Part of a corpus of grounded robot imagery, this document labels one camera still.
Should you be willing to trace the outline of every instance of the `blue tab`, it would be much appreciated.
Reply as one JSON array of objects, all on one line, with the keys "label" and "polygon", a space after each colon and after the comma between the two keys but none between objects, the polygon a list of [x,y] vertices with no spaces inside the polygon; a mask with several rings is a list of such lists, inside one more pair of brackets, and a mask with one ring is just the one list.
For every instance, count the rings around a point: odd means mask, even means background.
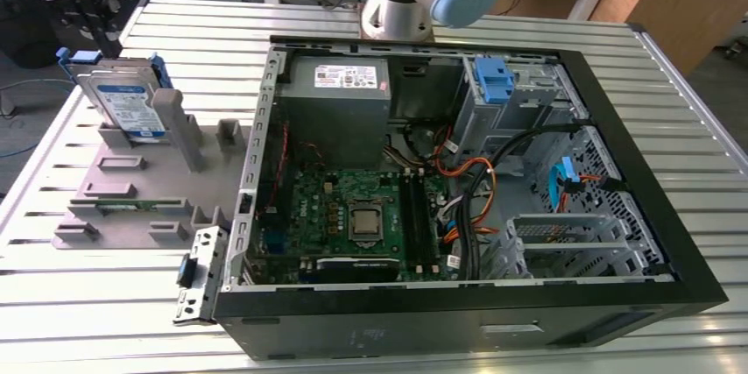
[{"label": "blue tab", "polygon": [[94,65],[98,63],[99,59],[101,59],[99,52],[79,50],[71,55],[70,63],[75,63],[78,65]]},{"label": "blue tab", "polygon": [[153,53],[147,60],[150,60],[150,66],[153,66],[153,70],[155,70],[155,76],[158,78],[161,88],[173,88],[174,85],[171,85],[171,78],[167,77],[167,72],[165,71],[163,58]]},{"label": "blue tab", "polygon": [[558,176],[561,176],[563,180],[570,180],[573,183],[581,181],[579,176],[573,171],[571,157],[561,157],[561,162],[550,167],[550,172],[547,173],[547,199],[551,209],[555,209],[558,201],[561,200],[558,186],[555,186],[555,179]]},{"label": "blue tab", "polygon": [[575,172],[573,171],[571,157],[562,157],[561,164],[563,164],[565,178],[571,180],[571,182],[578,183],[581,180],[579,176],[575,175]]},{"label": "blue tab", "polygon": [[501,59],[475,58],[475,78],[487,104],[505,104],[514,91],[514,74]]}]

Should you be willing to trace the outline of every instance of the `red wire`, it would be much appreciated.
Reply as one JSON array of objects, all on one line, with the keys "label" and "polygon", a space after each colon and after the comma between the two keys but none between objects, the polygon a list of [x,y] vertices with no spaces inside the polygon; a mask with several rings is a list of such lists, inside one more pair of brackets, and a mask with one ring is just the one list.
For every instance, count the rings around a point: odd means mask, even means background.
[{"label": "red wire", "polygon": [[279,162],[278,162],[278,169],[275,170],[275,179],[271,182],[271,193],[269,194],[267,204],[265,208],[257,213],[257,216],[262,215],[267,208],[271,206],[273,202],[275,201],[275,196],[278,194],[278,184],[279,184],[279,177],[282,176],[282,168],[285,167],[285,161],[289,157],[289,124],[282,124],[282,152],[279,153]]}]

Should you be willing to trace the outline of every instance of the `sticker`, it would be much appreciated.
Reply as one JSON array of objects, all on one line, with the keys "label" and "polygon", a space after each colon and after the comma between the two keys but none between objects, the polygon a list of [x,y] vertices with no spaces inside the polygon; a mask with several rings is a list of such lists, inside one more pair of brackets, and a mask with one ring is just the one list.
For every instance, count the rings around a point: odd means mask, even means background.
[{"label": "sticker", "polygon": [[458,257],[453,254],[446,256],[446,266],[451,269],[458,269]]},{"label": "sticker", "polygon": [[489,324],[479,326],[482,333],[519,333],[519,332],[542,332],[535,324]]},{"label": "sticker", "polygon": [[314,68],[314,88],[375,89],[375,67],[317,66]]},{"label": "sticker", "polygon": [[163,136],[165,129],[158,114],[146,106],[145,88],[137,85],[98,85],[95,89],[122,131],[143,138]]},{"label": "sticker", "polygon": [[450,140],[446,139],[446,140],[443,141],[443,147],[445,147],[446,149],[449,149],[449,150],[451,151],[451,153],[457,153],[458,146],[457,146],[457,144],[455,144],[454,142],[451,142]]}]

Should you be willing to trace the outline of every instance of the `blue connector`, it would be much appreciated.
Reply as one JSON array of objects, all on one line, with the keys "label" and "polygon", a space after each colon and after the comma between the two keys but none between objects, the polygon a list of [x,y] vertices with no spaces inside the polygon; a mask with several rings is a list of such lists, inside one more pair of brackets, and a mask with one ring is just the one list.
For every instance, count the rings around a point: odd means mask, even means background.
[{"label": "blue connector", "polygon": [[555,209],[558,206],[558,201],[561,200],[561,195],[558,194],[558,186],[555,186],[555,180],[561,176],[563,182],[579,183],[579,176],[573,170],[571,157],[561,157],[561,162],[550,167],[550,172],[547,173],[547,199],[550,200],[550,208]]},{"label": "blue connector", "polygon": [[514,75],[501,59],[475,58],[475,78],[487,104],[505,104],[514,91]]}]

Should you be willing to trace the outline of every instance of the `slotted aluminum surface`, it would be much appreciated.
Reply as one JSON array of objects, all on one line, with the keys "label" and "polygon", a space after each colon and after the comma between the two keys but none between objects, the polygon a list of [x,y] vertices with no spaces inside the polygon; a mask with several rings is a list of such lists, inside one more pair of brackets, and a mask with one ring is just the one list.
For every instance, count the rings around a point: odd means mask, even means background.
[{"label": "slotted aluminum surface", "polygon": [[[99,116],[75,91],[0,208],[1,372],[526,374],[738,372],[748,366],[738,348],[748,345],[748,179],[639,37],[623,25],[527,18],[486,18],[469,29],[434,31],[437,41],[583,52],[730,301],[597,349],[254,363],[219,327],[170,325],[181,251],[57,251],[49,245],[99,143]],[[150,0],[131,18],[122,55],[157,50],[198,121],[233,117],[249,125],[271,33],[354,37],[355,14]]]}]

